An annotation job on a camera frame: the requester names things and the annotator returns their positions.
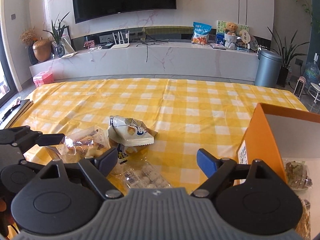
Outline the grey white chip bag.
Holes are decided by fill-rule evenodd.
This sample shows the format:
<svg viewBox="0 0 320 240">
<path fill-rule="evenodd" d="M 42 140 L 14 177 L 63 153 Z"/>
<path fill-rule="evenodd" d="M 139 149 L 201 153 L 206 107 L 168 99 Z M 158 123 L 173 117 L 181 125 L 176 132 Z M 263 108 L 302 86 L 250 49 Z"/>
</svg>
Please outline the grey white chip bag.
<svg viewBox="0 0 320 240">
<path fill-rule="evenodd" d="M 109 139 L 127 147 L 151 145 L 158 134 L 140 120 L 118 115 L 109 117 L 107 131 Z"/>
</svg>

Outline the round paper fan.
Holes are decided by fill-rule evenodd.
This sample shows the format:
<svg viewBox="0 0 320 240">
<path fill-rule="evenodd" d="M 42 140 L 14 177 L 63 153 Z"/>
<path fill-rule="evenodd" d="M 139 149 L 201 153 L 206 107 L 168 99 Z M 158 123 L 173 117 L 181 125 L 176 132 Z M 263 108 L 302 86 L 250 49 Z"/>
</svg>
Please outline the round paper fan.
<svg viewBox="0 0 320 240">
<path fill-rule="evenodd" d="M 245 29 L 241 29 L 239 31 L 239 35 L 241 37 L 242 42 L 245 44 L 245 47 L 247 49 L 249 49 L 249 43 L 251 41 L 251 36 L 250 36 L 249 32 Z"/>
</svg>

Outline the clear nut snack pack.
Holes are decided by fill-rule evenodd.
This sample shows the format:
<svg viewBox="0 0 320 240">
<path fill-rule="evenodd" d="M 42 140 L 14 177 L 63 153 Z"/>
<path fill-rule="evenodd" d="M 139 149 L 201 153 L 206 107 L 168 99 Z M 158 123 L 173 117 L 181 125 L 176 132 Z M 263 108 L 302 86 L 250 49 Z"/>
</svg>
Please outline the clear nut snack pack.
<svg viewBox="0 0 320 240">
<path fill-rule="evenodd" d="M 311 224 L 310 224 L 311 204 L 307 199 L 302 199 L 301 203 L 303 207 L 303 213 L 300 221 L 298 222 L 298 225 L 295 228 L 295 231 L 300 235 L 300 237 L 302 237 L 302 239 L 310 240 L 311 239 Z"/>
</svg>

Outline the teddy bear in cup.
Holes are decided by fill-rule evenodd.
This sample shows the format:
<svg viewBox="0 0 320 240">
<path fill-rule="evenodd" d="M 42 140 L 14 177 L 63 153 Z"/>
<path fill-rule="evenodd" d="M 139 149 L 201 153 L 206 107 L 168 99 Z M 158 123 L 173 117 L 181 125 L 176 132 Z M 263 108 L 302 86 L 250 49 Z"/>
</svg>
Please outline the teddy bear in cup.
<svg viewBox="0 0 320 240">
<path fill-rule="evenodd" d="M 230 50 L 236 50 L 237 35 L 236 31 L 238 25 L 233 22 L 227 22 L 223 31 L 225 32 L 224 41 L 225 47 Z"/>
</svg>

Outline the orange cardboard box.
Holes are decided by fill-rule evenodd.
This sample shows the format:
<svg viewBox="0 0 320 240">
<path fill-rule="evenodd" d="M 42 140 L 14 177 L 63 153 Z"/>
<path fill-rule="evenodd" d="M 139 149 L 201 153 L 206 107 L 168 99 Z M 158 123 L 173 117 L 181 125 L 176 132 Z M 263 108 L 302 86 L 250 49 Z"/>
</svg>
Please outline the orange cardboard box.
<svg viewBox="0 0 320 240">
<path fill-rule="evenodd" d="M 240 164 L 261 159 L 282 179 L 285 160 L 302 161 L 312 180 L 300 198 L 311 203 L 311 237 L 319 234 L 319 115 L 266 103 L 257 104 L 236 153 Z"/>
</svg>

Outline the blue snack bag on console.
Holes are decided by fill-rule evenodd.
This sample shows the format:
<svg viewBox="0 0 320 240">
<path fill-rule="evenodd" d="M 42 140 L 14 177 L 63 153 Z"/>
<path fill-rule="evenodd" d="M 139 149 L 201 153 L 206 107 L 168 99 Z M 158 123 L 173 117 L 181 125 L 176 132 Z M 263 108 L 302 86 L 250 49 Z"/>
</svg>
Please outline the blue snack bag on console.
<svg viewBox="0 0 320 240">
<path fill-rule="evenodd" d="M 208 37 L 212 26 L 205 23 L 194 22 L 193 28 L 194 32 L 191 42 L 193 44 L 206 45 L 208 43 Z"/>
</svg>

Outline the wrapped candies in box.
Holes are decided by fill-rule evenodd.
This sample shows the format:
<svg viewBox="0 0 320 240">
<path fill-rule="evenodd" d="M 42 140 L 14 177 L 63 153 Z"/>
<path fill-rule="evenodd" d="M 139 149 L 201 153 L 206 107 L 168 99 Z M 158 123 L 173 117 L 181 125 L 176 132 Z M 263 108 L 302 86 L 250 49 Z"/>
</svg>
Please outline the wrapped candies in box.
<svg viewBox="0 0 320 240">
<path fill-rule="evenodd" d="M 293 191 L 304 191 L 312 188 L 313 182 L 305 161 L 283 159 L 287 184 Z"/>
</svg>

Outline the blue water jug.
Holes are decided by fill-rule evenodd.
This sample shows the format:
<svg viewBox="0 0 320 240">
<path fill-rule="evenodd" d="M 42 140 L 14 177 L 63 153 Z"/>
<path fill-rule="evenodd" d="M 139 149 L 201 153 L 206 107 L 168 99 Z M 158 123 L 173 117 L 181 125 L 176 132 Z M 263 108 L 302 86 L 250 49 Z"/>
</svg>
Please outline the blue water jug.
<svg viewBox="0 0 320 240">
<path fill-rule="evenodd" d="M 306 79 L 306 88 L 309 88 L 311 83 L 317 84 L 319 82 L 318 57 L 319 55 L 315 53 L 313 60 L 306 64 L 303 74 L 304 78 Z"/>
</svg>

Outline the pink small heater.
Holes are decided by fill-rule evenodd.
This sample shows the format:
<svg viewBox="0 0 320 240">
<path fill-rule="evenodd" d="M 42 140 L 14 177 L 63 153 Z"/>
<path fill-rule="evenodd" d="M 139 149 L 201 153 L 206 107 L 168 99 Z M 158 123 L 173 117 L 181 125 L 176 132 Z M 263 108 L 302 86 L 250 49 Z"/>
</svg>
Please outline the pink small heater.
<svg viewBox="0 0 320 240">
<path fill-rule="evenodd" d="M 297 83 L 293 92 L 297 98 L 301 97 L 302 92 L 304 90 L 305 83 L 306 83 L 305 77 L 300 76 L 299 79 L 297 80 Z"/>
</svg>

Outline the grey metal trash bin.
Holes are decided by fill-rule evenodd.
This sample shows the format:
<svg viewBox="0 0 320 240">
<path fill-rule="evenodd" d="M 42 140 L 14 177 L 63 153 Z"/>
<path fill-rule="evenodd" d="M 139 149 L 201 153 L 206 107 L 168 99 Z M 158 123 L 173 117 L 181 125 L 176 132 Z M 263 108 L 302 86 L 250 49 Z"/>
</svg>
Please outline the grey metal trash bin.
<svg viewBox="0 0 320 240">
<path fill-rule="evenodd" d="M 269 50 L 260 50 L 258 53 L 258 70 L 254 85 L 274 88 L 280 73 L 282 58 Z"/>
</svg>

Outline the brown gourd vase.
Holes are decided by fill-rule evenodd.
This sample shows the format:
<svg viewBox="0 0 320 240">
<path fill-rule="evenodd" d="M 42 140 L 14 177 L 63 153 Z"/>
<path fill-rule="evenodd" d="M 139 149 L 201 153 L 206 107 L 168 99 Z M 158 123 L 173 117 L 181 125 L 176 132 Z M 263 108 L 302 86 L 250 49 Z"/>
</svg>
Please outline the brown gourd vase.
<svg viewBox="0 0 320 240">
<path fill-rule="evenodd" d="M 33 44 L 33 52 L 39 62 L 47 61 L 51 56 L 52 43 L 49 39 L 41 39 Z"/>
</svg>

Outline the potted long-leaf plant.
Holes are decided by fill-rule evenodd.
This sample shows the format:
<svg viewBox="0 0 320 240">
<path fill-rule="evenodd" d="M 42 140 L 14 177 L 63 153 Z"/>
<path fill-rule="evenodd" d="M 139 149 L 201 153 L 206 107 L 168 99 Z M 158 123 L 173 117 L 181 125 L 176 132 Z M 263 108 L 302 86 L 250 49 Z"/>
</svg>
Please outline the potted long-leaf plant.
<svg viewBox="0 0 320 240">
<path fill-rule="evenodd" d="M 270 32 L 274 42 L 276 43 L 276 49 L 270 49 L 275 51 L 281 58 L 281 68 L 277 80 L 277 85 L 285 87 L 291 61 L 298 56 L 306 56 L 306 53 L 297 53 L 296 50 L 301 46 L 309 44 L 309 41 L 300 44 L 295 43 L 295 38 L 297 36 L 298 30 L 295 31 L 289 42 L 287 42 L 286 36 L 283 40 L 280 38 L 280 35 L 278 34 L 276 28 L 274 28 L 274 30 L 272 31 L 268 27 L 268 31 Z"/>
</svg>

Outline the mixed dried fruit bag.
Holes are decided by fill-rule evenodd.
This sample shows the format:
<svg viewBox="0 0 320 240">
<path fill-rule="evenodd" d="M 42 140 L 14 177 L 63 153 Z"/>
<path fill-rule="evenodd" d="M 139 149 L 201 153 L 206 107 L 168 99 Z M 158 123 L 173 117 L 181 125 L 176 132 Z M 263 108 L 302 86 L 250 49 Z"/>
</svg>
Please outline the mixed dried fruit bag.
<svg viewBox="0 0 320 240">
<path fill-rule="evenodd" d="M 100 157 L 111 148 L 108 131 L 99 126 L 81 130 L 54 146 L 47 146 L 52 159 L 61 159 L 65 164 L 77 163 L 81 159 Z"/>
</svg>

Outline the clear quail egg pack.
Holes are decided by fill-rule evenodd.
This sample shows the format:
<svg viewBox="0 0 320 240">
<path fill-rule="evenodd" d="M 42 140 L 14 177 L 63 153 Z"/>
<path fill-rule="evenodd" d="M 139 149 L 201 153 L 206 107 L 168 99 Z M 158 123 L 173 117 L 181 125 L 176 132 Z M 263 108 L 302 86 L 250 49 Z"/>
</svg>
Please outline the clear quail egg pack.
<svg viewBox="0 0 320 240">
<path fill-rule="evenodd" d="M 110 177 L 124 189 L 167 189 L 171 184 L 146 157 L 129 155 L 118 159 Z"/>
</svg>

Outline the white marble TV console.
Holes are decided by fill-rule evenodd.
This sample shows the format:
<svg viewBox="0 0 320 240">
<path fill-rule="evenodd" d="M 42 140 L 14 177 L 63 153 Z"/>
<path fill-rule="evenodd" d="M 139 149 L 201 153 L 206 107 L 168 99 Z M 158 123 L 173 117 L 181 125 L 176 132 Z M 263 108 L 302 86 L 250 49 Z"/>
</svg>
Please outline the white marble TV console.
<svg viewBox="0 0 320 240">
<path fill-rule="evenodd" d="M 51 71 L 55 80 L 105 75 L 182 75 L 254 81 L 256 53 L 213 49 L 184 42 L 83 50 L 74 56 L 30 67 L 32 75 Z"/>
</svg>

